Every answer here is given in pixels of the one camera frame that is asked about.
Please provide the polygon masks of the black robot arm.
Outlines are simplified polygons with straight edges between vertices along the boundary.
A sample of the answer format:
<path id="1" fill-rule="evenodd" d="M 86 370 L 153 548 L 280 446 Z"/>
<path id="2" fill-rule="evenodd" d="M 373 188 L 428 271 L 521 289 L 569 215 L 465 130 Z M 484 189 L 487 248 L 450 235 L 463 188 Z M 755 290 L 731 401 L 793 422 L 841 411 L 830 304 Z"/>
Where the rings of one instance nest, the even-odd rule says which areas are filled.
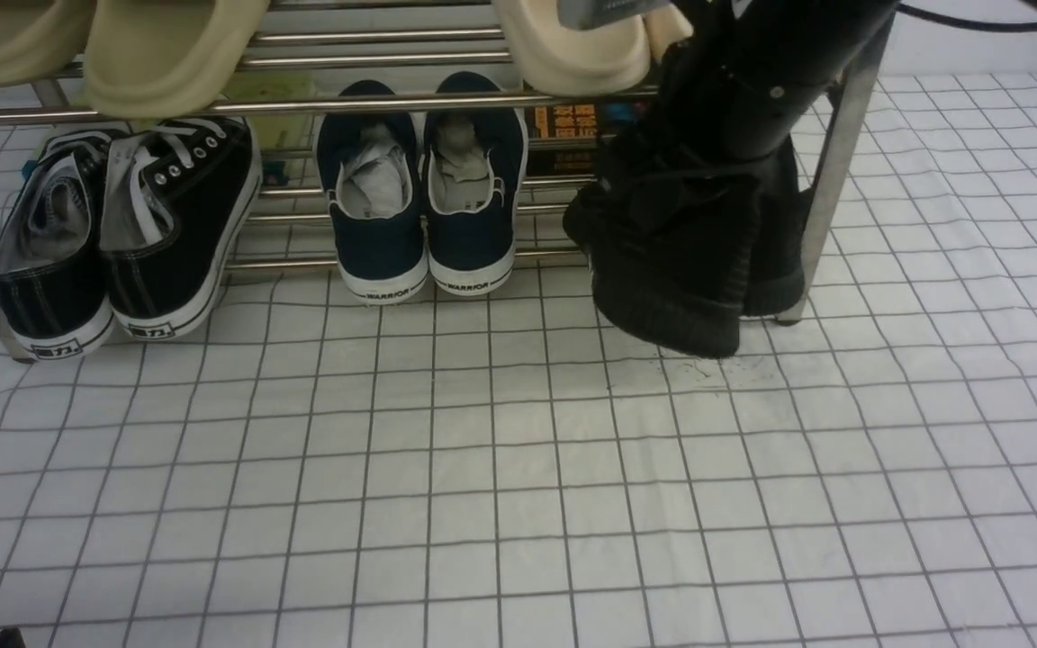
<path id="1" fill-rule="evenodd" d="M 694 32 L 668 46 L 645 115 L 600 145 L 601 179 L 748 172 L 896 15 L 976 32 L 1019 25 L 971 21 L 905 1 L 678 1 Z"/>

